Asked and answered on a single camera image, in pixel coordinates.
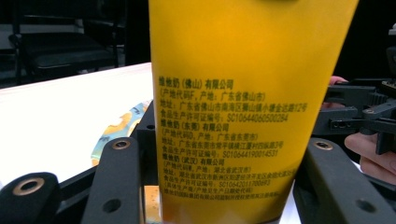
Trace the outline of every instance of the human hand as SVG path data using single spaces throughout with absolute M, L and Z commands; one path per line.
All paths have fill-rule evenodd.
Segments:
M 372 177 L 396 185 L 396 153 L 375 154 L 377 134 L 354 133 L 345 140 L 350 150 L 361 155 L 361 170 Z
M 332 76 L 332 77 L 330 78 L 330 83 L 329 83 L 329 85 L 334 85 L 335 83 L 345 82 L 345 81 L 347 81 L 347 80 L 344 79 L 343 77 Z

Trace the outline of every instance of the yellow tube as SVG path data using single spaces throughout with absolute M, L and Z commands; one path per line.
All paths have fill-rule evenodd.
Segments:
M 149 0 L 163 223 L 281 216 L 358 0 Z

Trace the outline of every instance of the white table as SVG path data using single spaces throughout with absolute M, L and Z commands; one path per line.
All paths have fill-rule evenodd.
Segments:
M 108 124 L 151 99 L 150 63 L 0 90 L 1 184 L 36 172 L 63 182 L 91 168 Z M 300 223 L 292 197 L 281 223 Z

